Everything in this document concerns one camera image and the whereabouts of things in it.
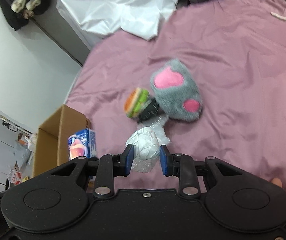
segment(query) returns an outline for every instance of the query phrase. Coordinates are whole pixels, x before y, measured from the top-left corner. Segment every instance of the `plastic bag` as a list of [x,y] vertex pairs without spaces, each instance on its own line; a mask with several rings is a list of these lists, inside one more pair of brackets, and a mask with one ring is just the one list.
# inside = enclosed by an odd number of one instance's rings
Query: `plastic bag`
[[22,145],[18,142],[15,142],[14,146],[14,152],[15,159],[17,162],[17,166],[19,169],[22,168],[22,166],[28,161],[28,158],[30,157],[30,150],[27,148],[27,146]]
[[163,128],[168,119],[167,115],[160,115],[140,123],[140,129],[127,140],[126,146],[134,145],[132,170],[148,173],[153,169],[160,155],[160,145],[171,142]]
[[143,127],[151,127],[155,132],[159,145],[168,145],[171,141],[165,135],[164,125],[169,120],[169,116],[167,114],[161,114],[156,117],[153,117],[147,121],[139,123],[137,128],[141,129]]
[[123,29],[145,40],[157,36],[178,0],[58,0],[56,8],[91,49]]
[[27,148],[31,151],[31,152],[35,152],[36,149],[36,141],[37,141],[37,133],[33,133],[30,138],[28,139],[27,142]]

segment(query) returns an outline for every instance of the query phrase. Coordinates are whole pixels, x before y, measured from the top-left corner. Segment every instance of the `white plastic sheet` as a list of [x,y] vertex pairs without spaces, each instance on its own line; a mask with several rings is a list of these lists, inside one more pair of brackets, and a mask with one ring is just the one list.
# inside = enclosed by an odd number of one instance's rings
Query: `white plastic sheet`
[[58,0],[56,8],[91,49],[123,29],[145,40],[157,36],[178,0]]
[[131,135],[125,146],[133,144],[134,160],[132,170],[150,172],[155,166],[160,154],[160,145],[151,127],[143,127]]

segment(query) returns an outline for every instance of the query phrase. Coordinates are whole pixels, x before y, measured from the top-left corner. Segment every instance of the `black jacket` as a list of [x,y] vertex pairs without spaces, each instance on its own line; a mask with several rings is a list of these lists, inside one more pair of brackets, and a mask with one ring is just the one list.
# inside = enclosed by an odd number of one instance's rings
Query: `black jacket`
[[17,31],[27,25],[33,14],[43,14],[50,0],[0,0],[0,6],[8,24]]

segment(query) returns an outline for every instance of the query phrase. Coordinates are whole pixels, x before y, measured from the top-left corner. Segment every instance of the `cardboard box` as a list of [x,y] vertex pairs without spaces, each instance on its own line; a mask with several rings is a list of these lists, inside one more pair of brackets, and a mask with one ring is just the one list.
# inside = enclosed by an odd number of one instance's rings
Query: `cardboard box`
[[67,162],[69,136],[89,126],[84,114],[66,105],[57,109],[38,129],[32,177]]

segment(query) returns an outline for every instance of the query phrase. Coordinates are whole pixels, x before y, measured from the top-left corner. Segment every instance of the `blue package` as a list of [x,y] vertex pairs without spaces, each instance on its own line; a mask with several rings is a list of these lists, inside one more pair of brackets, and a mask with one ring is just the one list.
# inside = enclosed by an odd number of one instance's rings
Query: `blue package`
[[85,156],[96,157],[95,131],[86,128],[68,138],[69,160]]

